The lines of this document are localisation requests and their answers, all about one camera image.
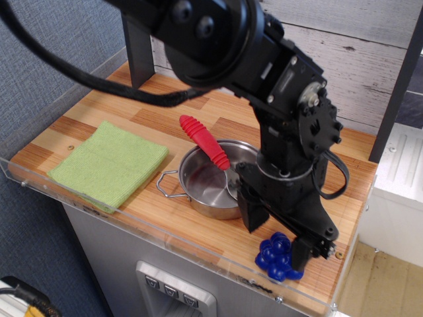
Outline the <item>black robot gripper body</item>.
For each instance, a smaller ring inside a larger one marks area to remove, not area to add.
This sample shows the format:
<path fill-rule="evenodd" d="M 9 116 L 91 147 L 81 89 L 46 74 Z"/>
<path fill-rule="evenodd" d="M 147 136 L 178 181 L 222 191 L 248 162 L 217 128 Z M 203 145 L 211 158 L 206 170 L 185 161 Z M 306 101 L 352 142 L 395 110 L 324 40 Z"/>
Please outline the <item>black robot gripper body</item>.
<path fill-rule="evenodd" d="M 251 187 L 259 196 L 270 216 L 292 233 L 317 241 L 319 256 L 329 258 L 336 248 L 338 229 L 323 208 L 321 198 L 334 199 L 340 192 L 325 193 L 327 162 L 340 166 L 336 155 L 322 155 L 304 174 L 293 178 L 274 179 L 260 171 L 257 163 L 240 162 L 235 171 L 241 185 Z"/>

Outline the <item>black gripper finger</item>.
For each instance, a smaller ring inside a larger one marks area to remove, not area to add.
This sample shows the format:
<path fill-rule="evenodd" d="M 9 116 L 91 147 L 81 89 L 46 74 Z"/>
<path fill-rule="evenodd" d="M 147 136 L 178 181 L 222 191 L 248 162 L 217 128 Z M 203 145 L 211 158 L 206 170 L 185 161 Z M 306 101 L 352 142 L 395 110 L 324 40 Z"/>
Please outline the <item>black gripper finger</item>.
<path fill-rule="evenodd" d="M 311 258 L 319 256 L 317 241 L 306 236 L 298 236 L 292 243 L 291 266 L 295 271 L 304 271 Z"/>
<path fill-rule="evenodd" d="M 244 226 L 250 233 L 261 227 L 270 218 L 260 196 L 251 187 L 243 186 L 238 189 L 237 202 Z"/>

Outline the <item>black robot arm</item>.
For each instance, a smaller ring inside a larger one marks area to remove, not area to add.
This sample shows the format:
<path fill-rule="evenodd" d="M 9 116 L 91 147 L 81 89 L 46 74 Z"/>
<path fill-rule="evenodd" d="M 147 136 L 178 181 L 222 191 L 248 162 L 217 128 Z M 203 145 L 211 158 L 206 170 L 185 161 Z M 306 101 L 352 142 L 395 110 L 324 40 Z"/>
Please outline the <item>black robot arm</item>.
<path fill-rule="evenodd" d="M 176 76 L 194 88 L 227 88 L 247 99 L 260 125 L 254 163 L 235 165 L 243 222 L 269 217 L 295 235 L 291 264 L 334 252 L 338 230 L 322 206 L 328 163 L 342 124 L 322 69 L 287 40 L 257 1 L 115 1 L 140 30 L 162 41 Z"/>

